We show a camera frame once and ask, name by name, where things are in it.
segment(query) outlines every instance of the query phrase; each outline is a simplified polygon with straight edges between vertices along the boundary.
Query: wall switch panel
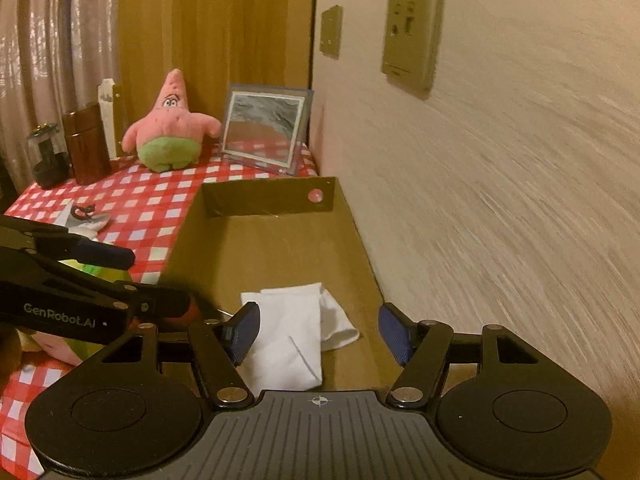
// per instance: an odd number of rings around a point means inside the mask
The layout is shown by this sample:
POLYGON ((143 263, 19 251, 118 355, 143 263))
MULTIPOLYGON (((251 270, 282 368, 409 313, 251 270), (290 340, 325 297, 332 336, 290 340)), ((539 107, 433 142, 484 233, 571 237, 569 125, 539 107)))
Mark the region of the wall switch panel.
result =
POLYGON ((382 72, 430 90, 440 43, 444 0, 388 0, 382 72))
POLYGON ((340 56, 342 36, 342 7, 336 5, 322 13, 320 27, 320 52, 337 58, 340 56))

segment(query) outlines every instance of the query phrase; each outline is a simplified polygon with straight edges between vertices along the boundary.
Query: green shorts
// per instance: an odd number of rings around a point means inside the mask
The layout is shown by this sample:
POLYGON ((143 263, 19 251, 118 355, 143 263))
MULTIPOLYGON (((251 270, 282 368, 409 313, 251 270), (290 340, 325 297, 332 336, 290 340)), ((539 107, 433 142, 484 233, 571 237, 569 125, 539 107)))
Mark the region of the green shorts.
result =
POLYGON ((158 137, 138 148, 140 162, 151 171, 182 170, 200 158, 202 145, 193 139, 158 137))

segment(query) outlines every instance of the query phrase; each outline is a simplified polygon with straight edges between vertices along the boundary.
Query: acrylic photo frame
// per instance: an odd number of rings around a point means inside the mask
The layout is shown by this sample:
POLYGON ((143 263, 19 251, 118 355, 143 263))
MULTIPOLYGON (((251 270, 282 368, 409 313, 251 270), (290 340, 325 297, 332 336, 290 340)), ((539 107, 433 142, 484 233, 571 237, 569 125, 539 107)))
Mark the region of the acrylic photo frame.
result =
POLYGON ((312 98, 308 89, 231 85, 220 155, 272 173, 295 175, 312 98))

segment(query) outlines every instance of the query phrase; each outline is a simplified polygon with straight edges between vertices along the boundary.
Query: patrick star plush toy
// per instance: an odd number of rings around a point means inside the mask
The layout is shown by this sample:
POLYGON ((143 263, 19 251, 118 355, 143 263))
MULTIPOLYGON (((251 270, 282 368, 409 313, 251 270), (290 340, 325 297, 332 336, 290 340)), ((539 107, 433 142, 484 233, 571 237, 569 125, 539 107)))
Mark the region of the patrick star plush toy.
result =
POLYGON ((138 149, 138 158, 152 171, 181 170, 200 158, 202 139, 220 134, 220 121, 189 111, 182 72, 169 72, 153 109, 132 124, 122 139, 122 149, 138 149))

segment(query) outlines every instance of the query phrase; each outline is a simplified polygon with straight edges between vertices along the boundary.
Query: black circular pad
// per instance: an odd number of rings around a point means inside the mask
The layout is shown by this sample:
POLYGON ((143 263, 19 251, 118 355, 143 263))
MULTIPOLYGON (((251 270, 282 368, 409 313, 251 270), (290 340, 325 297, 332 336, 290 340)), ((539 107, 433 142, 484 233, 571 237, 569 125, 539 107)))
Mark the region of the black circular pad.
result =
POLYGON ((123 477, 190 444, 202 418, 198 399, 155 371, 122 366, 63 378, 33 401, 25 427, 44 463, 76 477, 123 477))
POLYGON ((609 441, 609 410, 574 378, 556 379, 514 382, 480 374, 440 399, 437 425, 461 455, 498 475, 583 470, 609 441))
POLYGON ((145 412, 145 399, 138 394, 109 388, 76 400, 71 416, 87 430, 118 431, 135 424, 145 412))
POLYGON ((494 400, 494 415, 512 430, 544 433, 560 426, 566 408, 554 396, 533 390, 516 390, 494 400))

